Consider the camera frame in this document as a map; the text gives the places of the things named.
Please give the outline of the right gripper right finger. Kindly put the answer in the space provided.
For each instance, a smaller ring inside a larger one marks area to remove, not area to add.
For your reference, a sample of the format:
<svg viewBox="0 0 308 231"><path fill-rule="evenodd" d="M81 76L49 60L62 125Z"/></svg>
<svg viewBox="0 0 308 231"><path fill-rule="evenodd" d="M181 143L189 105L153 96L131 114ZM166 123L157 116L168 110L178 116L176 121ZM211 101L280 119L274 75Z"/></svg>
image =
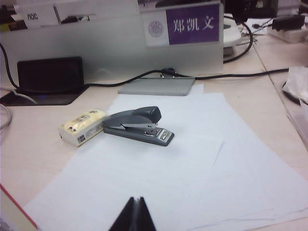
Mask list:
<svg viewBox="0 0 308 231"><path fill-rule="evenodd" d="M137 212L137 230L138 231L156 231L154 222L146 205L145 199L141 197Z"/></svg>

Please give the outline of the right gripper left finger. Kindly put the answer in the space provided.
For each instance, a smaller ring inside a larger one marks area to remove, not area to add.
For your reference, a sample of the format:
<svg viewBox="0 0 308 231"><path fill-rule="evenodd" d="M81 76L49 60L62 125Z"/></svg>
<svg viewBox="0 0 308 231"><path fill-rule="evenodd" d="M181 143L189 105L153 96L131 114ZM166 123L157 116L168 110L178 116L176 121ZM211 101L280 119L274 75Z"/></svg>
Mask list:
<svg viewBox="0 0 308 231"><path fill-rule="evenodd" d="M134 231L135 225L133 221L134 217L134 205L135 200L133 197L130 197L122 211L112 224L109 231Z"/></svg>

